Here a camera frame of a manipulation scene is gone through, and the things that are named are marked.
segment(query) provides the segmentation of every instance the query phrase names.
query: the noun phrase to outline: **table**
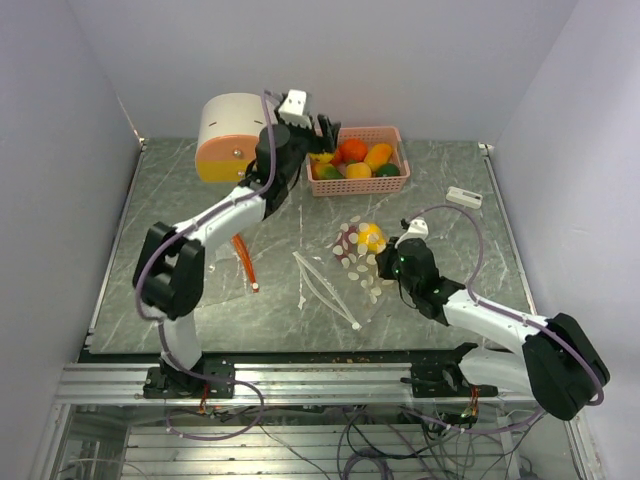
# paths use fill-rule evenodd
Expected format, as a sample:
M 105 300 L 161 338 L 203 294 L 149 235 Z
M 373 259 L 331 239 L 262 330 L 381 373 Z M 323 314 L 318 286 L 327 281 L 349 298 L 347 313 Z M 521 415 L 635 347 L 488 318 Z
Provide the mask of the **table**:
M 154 326 L 135 312 L 131 285 L 147 229 L 157 221 L 173 224 L 190 218 L 233 187 L 200 181 L 194 165 L 196 145 L 192 139 L 147 141 L 99 300 L 92 353 L 160 351 Z M 335 240 L 340 226 L 356 215 L 375 222 L 387 235 L 399 235 L 401 218 L 443 203 L 451 185 L 484 196 L 482 208 L 471 211 L 480 224 L 485 245 L 485 261 L 475 290 L 489 299 L 529 311 L 491 172 L 478 144 L 410 140 L 404 142 L 404 148 L 412 175 L 402 192 L 314 198 L 303 173 L 280 210 L 243 232 L 260 293 L 250 293 L 232 250 L 225 246 L 219 251 L 219 260 L 207 266 L 205 294 L 196 310 L 204 350 L 414 350 L 452 348 L 465 341 L 482 343 L 483 339 L 471 332 L 444 327 L 420 316 L 402 303 L 397 289 L 385 291 L 379 308 L 365 315 L 371 322 L 355 331 L 309 291 L 292 255 L 298 251 L 307 259 L 317 257 L 326 264 L 330 258 L 326 247 Z M 473 270 L 477 256 L 472 226 L 454 211 L 432 212 L 426 220 L 428 244 L 441 274 L 463 281 Z

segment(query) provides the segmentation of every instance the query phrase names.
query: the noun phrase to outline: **gray wall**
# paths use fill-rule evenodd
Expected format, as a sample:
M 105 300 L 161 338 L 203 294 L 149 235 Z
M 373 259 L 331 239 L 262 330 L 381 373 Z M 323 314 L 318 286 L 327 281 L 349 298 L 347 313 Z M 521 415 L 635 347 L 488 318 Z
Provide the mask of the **gray wall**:
M 26 478 L 82 345 L 137 139 L 63 0 L 0 7 L 0 465 Z
M 640 395 L 640 3 L 581 0 L 496 146 L 536 303 L 608 364 L 588 409 L 612 479 L 636 478 Z
M 211 97 L 302 88 L 408 137 L 506 126 L 576 0 L 70 0 L 142 136 L 195 137 Z

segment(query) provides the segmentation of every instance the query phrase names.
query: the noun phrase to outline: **metal frame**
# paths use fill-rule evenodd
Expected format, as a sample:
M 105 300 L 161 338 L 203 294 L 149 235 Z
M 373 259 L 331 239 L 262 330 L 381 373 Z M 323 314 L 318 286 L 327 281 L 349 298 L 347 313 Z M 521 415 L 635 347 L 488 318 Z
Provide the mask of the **metal frame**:
M 496 177 L 491 164 L 491 148 L 478 144 L 486 168 L 496 193 L 498 206 L 503 216 L 509 241 L 515 254 L 517 268 L 532 313 L 536 313 L 533 297 L 529 288 L 524 267 L 515 244 L 513 232 Z M 125 200 L 117 233 L 111 249 L 109 263 L 102 282 L 96 308 L 91 318 L 85 346 L 81 350 L 79 363 L 64 368 L 54 405 L 42 439 L 40 450 L 31 473 L 31 479 L 48 479 L 52 473 L 69 425 L 72 408 L 75 405 L 119 405 L 119 406 L 187 406 L 197 405 L 199 399 L 150 400 L 142 397 L 147 370 L 156 366 L 153 355 L 93 355 L 89 352 L 100 306 L 104 297 L 109 272 L 112 268 L 120 234 L 124 228 L 126 212 L 142 165 L 142 153 L 146 145 L 143 142 L 141 155 L 133 173 L 129 192 Z M 299 354 L 257 354 L 254 357 L 264 359 L 234 362 L 236 378 L 255 383 L 264 393 L 270 405 L 345 405 L 345 404 L 430 404 L 430 403 L 467 403 L 466 397 L 437 399 L 415 399 L 411 386 L 400 382 L 401 377 L 410 376 L 410 358 L 399 352 L 354 352 L 354 354 L 336 353 L 336 363 L 326 360 L 330 354 L 322 354 L 326 363 L 304 363 L 296 358 Z M 281 357 L 275 363 L 270 359 Z M 497 397 L 483 398 L 485 403 L 509 404 L 530 403 L 532 397 L 500 392 Z M 216 400 L 218 405 L 243 406 L 258 404 L 258 398 L 245 387 L 236 387 L 233 399 Z M 584 416 L 580 415 L 566 423 L 571 448 L 576 452 L 577 468 L 585 480 L 604 479 L 601 463 L 598 459 L 593 439 Z

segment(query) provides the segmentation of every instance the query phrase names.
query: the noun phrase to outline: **pink plastic basket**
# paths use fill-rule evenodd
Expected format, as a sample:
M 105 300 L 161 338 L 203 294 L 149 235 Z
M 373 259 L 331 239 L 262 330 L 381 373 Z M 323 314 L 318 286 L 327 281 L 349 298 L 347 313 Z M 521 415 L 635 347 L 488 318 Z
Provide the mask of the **pink plastic basket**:
M 358 138 L 369 148 L 376 143 L 388 143 L 393 147 L 390 163 L 400 169 L 397 177 L 381 178 L 348 178 L 341 180 L 314 180 L 311 175 L 311 163 L 307 163 L 307 178 L 311 183 L 314 197 L 329 197 L 334 195 L 357 195 L 363 193 L 393 193 L 399 192 L 409 178 L 410 170 L 407 163 L 400 132 L 395 127 L 362 127 L 342 128 L 338 137 L 338 144 L 348 138 Z

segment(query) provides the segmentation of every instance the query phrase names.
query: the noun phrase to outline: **gray table surface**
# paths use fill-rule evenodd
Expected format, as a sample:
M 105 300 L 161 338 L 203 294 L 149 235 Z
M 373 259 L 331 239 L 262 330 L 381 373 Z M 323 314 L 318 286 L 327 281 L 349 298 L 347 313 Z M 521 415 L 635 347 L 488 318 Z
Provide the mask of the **gray table surface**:
M 158 352 L 152 324 L 142 321 L 133 303 L 131 279 L 147 229 L 157 221 L 173 224 L 211 206 L 231 184 L 206 184 L 198 178 L 192 139 L 151 139 L 139 171 L 95 324 L 92 353 Z M 354 216 L 375 222 L 386 235 L 401 234 L 399 220 L 443 203 L 447 187 L 484 196 L 470 213 L 484 236 L 485 259 L 475 290 L 510 307 L 529 311 L 505 221 L 481 151 L 471 142 L 405 141 L 412 169 L 402 192 L 314 198 L 303 173 L 285 204 L 267 221 L 243 232 L 260 292 L 250 293 L 241 263 L 225 245 L 207 265 L 205 294 L 196 310 L 202 347 L 207 351 L 354 351 L 451 348 L 477 335 L 427 320 L 405 306 L 397 288 L 387 286 L 375 307 L 359 282 L 327 248 L 340 226 Z M 469 221 L 442 210 L 426 216 L 441 274 L 464 281 L 477 258 L 477 239 Z M 363 328 L 355 331 L 324 306 L 301 279 L 292 255 L 300 252 L 338 290 Z

